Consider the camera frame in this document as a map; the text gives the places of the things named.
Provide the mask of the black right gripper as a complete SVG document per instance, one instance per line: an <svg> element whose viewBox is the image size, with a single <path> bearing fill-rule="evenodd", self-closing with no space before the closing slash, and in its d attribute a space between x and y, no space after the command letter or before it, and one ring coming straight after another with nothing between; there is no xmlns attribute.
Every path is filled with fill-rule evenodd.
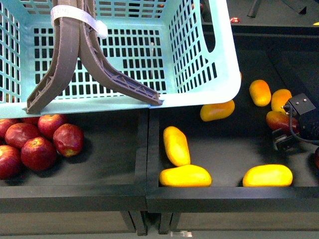
<svg viewBox="0 0 319 239"><path fill-rule="evenodd" d="M288 150L298 142L319 144L319 109L304 93L282 106L286 113L283 126L272 132L274 148Z"/></svg>

